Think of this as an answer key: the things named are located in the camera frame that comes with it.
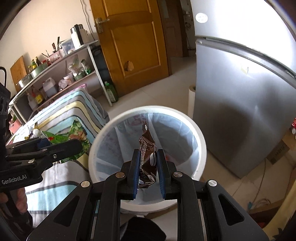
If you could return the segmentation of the person's left hand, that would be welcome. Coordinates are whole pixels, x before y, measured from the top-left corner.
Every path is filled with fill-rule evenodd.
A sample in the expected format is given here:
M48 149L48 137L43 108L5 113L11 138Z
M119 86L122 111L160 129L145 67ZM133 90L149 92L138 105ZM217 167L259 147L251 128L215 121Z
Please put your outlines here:
M16 191L16 207L20 213L26 213L27 212L27 196L25 193L25 188L20 188ZM4 193L0 193L0 203L5 204L8 202L8 197Z

